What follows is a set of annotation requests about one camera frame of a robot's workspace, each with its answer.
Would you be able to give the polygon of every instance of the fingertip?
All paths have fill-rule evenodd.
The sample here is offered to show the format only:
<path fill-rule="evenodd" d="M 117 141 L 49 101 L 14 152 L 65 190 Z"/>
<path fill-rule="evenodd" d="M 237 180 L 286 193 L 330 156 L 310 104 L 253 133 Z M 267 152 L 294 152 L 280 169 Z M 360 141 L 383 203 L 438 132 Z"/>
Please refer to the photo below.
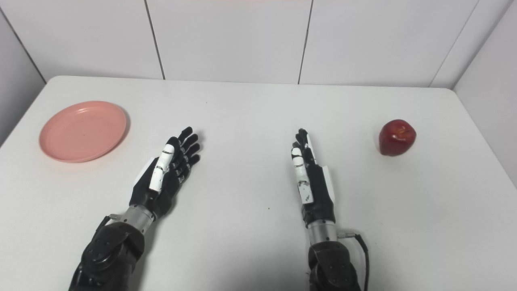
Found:
<path fill-rule="evenodd" d="M 194 130 L 192 129 L 192 127 L 187 127 L 185 129 L 183 129 L 183 131 L 181 132 L 181 134 L 179 135 L 178 139 L 183 142 L 189 135 L 191 135 L 192 133 L 194 132 Z"/>
<path fill-rule="evenodd" d="M 199 143 L 195 143 L 193 144 L 189 150 L 185 153 L 185 155 L 187 157 L 191 157 L 193 156 L 197 151 L 199 151 L 201 149 L 201 146 L 199 145 Z"/>
<path fill-rule="evenodd" d="M 170 144 L 172 146 L 176 146 L 176 145 L 179 145 L 179 140 L 177 137 L 173 136 L 171 137 L 168 141 L 167 141 L 167 144 Z"/>
<path fill-rule="evenodd" d="M 200 160 L 201 160 L 201 156 L 199 156 L 198 154 L 193 155 L 191 158 L 189 158 L 189 165 L 190 165 L 190 166 L 193 166 L 193 165 L 195 165 L 197 162 L 199 162 Z"/>

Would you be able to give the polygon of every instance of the white finger segment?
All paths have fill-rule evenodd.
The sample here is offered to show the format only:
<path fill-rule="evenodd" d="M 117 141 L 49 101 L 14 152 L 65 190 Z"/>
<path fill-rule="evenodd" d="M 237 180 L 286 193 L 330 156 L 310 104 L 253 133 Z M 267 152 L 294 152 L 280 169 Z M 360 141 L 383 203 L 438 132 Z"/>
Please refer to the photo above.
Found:
<path fill-rule="evenodd" d="M 303 161 L 303 157 L 301 156 L 301 151 L 299 148 L 293 148 L 291 150 L 291 154 L 293 155 L 293 165 L 296 173 L 296 181 L 301 203 L 313 203 L 314 197 L 312 196 L 309 176 L 307 175 L 307 170 L 305 169 L 305 163 Z"/>
<path fill-rule="evenodd" d="M 153 170 L 153 176 L 151 177 L 151 182 L 149 184 L 149 189 L 158 193 L 161 192 L 163 176 L 169 171 L 169 164 L 171 163 L 173 156 L 174 147 L 171 144 L 166 144 L 165 148 L 160 154 L 160 157 L 158 158 L 158 161 L 156 162 L 156 166 Z"/>

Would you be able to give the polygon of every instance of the tile grout line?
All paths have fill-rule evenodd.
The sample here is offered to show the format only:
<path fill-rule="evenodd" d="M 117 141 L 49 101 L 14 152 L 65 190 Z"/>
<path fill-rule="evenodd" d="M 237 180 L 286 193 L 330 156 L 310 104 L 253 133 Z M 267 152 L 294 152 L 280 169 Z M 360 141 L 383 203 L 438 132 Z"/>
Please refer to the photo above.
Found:
<path fill-rule="evenodd" d="M 460 32 L 458 33 L 458 36 L 456 37 L 456 39 L 454 40 L 454 42 L 452 43 L 452 46 L 451 48 L 449 49 L 449 51 L 447 52 L 447 55 L 445 56 L 444 60 L 442 61 L 442 63 L 440 64 L 440 67 L 438 68 L 438 70 L 436 71 L 436 74 L 434 74 L 433 76 L 433 79 L 431 80 L 431 82 L 429 83 L 429 86 L 428 87 L 431 87 L 431 85 L 433 84 L 434 82 L 434 79 L 436 79 L 436 76 L 438 76 L 438 73 L 440 72 L 440 70 L 442 69 L 442 67 L 444 66 L 444 63 L 445 61 L 447 60 L 447 58 L 449 57 L 452 49 L 454 48 L 454 45 L 456 45 L 456 42 L 458 41 L 458 39 L 460 38 L 461 36 L 461 33 L 463 32 L 463 30 L 465 29 L 465 27 L 467 26 L 467 23 L 468 21 L 470 20 L 470 18 L 472 17 L 472 14 L 474 13 L 474 10 L 476 10 L 476 7 L 478 7 L 478 4 L 481 0 L 478 0 L 476 2 L 476 4 L 474 5 L 474 8 L 472 8 L 472 11 L 470 12 L 470 14 L 468 15 L 467 17 L 467 20 L 465 21 L 465 23 L 463 24 L 463 27 L 461 27 L 461 30 Z"/>
<path fill-rule="evenodd" d="M 467 65 L 465 66 L 465 68 L 463 68 L 463 70 L 461 71 L 461 74 L 456 78 L 456 81 L 454 82 L 454 84 L 452 85 L 452 88 L 451 89 L 454 89 L 454 87 L 456 87 L 457 83 L 460 81 L 461 77 L 465 74 L 465 72 L 467 71 L 468 67 L 472 64 L 472 62 L 474 61 L 474 59 L 476 58 L 476 56 L 478 55 L 479 51 L 481 51 L 481 48 L 484 46 L 484 44 L 486 43 L 486 41 L 488 40 L 488 38 L 492 35 L 492 32 L 494 32 L 495 28 L 497 27 L 497 25 L 499 24 L 499 22 L 501 21 L 501 19 L 503 18 L 503 16 L 506 14 L 506 11 L 508 11 L 508 8 L 510 8 L 510 6 L 512 5 L 513 3 L 513 0 L 511 0 L 509 3 L 506 4 L 506 6 L 504 7 L 503 11 L 501 12 L 501 14 L 499 15 L 499 17 L 497 18 L 497 20 L 494 22 L 494 24 L 492 25 L 491 29 L 489 30 L 489 32 L 486 34 L 486 36 L 483 38 L 483 41 L 479 44 L 477 50 L 474 52 L 474 54 L 472 55 L 472 57 L 470 58 L 470 60 L 468 61 Z"/>
<path fill-rule="evenodd" d="M 151 20 L 151 13 L 149 12 L 149 6 L 147 0 L 144 0 L 145 10 L 147 11 L 147 18 L 149 19 L 149 25 L 151 27 L 151 33 L 153 34 L 153 40 L 155 42 L 156 55 L 158 56 L 158 63 L 160 63 L 160 70 L 162 72 L 162 78 L 165 80 L 165 72 L 163 71 L 163 64 L 161 62 L 160 50 L 158 50 L 158 43 L 156 42 L 155 29 L 153 27 L 153 21 Z"/>
<path fill-rule="evenodd" d="M 311 9 L 309 10 L 309 20 L 307 22 L 307 31 L 305 32 L 305 42 L 303 43 L 303 53 L 301 54 L 300 74 L 298 75 L 298 84 L 300 85 L 301 69 L 303 68 L 303 59 L 305 58 L 305 48 L 307 47 L 307 39 L 309 38 L 309 26 L 311 25 L 312 5 L 314 0 L 311 0 Z"/>
<path fill-rule="evenodd" d="M 45 80 L 45 78 L 43 77 L 43 75 L 41 74 L 38 66 L 36 66 L 36 63 L 34 62 L 33 58 L 31 57 L 31 55 L 29 54 L 29 52 L 27 51 L 25 45 L 23 44 L 22 40 L 20 39 L 20 37 L 18 36 L 18 34 L 16 33 L 16 31 L 14 30 L 14 27 L 12 27 L 12 24 L 11 22 L 9 21 L 9 19 L 7 19 L 7 16 L 5 15 L 4 13 L 4 10 L 0 7 L 0 14 L 4 17 L 5 21 L 7 22 L 7 25 L 11 28 L 12 30 L 12 33 L 14 33 L 14 36 L 16 36 L 16 39 L 18 40 L 18 42 L 20 43 L 20 45 L 22 46 L 22 49 L 23 51 L 25 51 L 25 54 L 27 54 L 27 57 L 29 58 L 29 60 L 31 61 L 32 65 L 34 66 L 34 68 L 36 69 L 36 72 L 38 72 L 38 75 L 41 77 L 41 79 L 43 80 L 43 83 L 47 83 L 47 81 Z"/>

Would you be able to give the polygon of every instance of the silver cylindrical wrist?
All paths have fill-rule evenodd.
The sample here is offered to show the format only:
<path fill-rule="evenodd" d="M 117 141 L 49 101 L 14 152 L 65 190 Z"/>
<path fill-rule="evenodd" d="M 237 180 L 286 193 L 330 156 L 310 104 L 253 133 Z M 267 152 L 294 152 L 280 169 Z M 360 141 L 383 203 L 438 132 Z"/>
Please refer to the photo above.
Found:
<path fill-rule="evenodd" d="M 329 220 L 316 220 L 307 226 L 311 244 L 323 241 L 337 241 L 336 224 Z"/>
<path fill-rule="evenodd" d="M 121 222 L 127 223 L 145 233 L 153 223 L 154 215 L 147 208 L 140 205 L 132 205 L 120 218 Z"/>

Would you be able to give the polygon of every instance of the pink plate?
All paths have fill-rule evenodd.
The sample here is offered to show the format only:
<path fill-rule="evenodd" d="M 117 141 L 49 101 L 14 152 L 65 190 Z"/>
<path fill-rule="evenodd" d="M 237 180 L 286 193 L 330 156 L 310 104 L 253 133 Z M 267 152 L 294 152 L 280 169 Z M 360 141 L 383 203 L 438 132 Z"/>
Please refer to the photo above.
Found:
<path fill-rule="evenodd" d="M 74 104 L 50 118 L 39 135 L 39 146 L 49 157 L 80 163 L 98 158 L 122 139 L 126 115 L 104 101 Z"/>

